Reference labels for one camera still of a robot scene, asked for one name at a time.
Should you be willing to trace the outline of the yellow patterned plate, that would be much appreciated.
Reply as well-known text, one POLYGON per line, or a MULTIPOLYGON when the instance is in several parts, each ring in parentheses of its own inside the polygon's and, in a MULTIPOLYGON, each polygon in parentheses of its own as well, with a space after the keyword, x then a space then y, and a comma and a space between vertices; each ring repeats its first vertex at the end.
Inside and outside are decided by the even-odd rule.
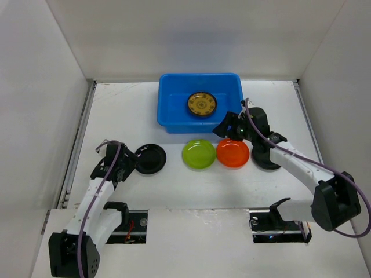
POLYGON ((189 96, 187 108, 192 115, 207 118, 216 112, 217 100, 215 96, 209 92, 195 92, 189 96))

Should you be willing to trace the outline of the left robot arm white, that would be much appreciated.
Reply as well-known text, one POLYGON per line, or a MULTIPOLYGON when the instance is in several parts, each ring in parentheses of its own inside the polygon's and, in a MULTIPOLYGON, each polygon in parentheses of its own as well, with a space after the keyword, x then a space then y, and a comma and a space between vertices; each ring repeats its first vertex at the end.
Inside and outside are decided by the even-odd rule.
POLYGON ((53 277, 95 277, 100 251, 113 231, 130 224, 126 203, 109 202, 118 184, 135 170, 138 157, 119 141, 102 142, 105 156, 93 169, 86 193, 61 232, 49 237, 50 271, 53 277))

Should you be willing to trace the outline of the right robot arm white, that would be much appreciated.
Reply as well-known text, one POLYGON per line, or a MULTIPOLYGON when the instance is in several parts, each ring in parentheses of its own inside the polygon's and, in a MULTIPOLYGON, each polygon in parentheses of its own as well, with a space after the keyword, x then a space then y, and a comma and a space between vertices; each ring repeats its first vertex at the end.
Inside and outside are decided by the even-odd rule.
POLYGON ((272 227, 281 229, 289 221, 305 221, 333 231, 361 213, 352 177, 305 157, 284 136, 270 130, 263 109, 249 108, 240 114, 227 112, 213 133, 234 141, 250 141, 258 166, 266 170, 283 168, 312 193, 312 200, 286 197, 270 205, 268 220, 272 227))

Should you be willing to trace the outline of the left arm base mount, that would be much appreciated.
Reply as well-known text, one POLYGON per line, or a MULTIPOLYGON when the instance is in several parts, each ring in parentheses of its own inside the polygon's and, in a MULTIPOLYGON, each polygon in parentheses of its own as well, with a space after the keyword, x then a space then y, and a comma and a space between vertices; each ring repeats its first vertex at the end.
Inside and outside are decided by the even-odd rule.
POLYGON ((148 210, 130 210, 128 223, 117 227, 107 244, 145 244, 147 225, 148 210))

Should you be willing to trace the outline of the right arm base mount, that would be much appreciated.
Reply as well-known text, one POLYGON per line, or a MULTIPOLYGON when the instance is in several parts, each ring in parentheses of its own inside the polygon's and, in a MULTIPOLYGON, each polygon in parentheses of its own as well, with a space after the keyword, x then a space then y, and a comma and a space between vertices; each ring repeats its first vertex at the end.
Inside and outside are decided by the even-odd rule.
POLYGON ((307 222, 284 221, 270 209, 249 210, 249 227, 254 243, 309 243, 312 232, 307 222))

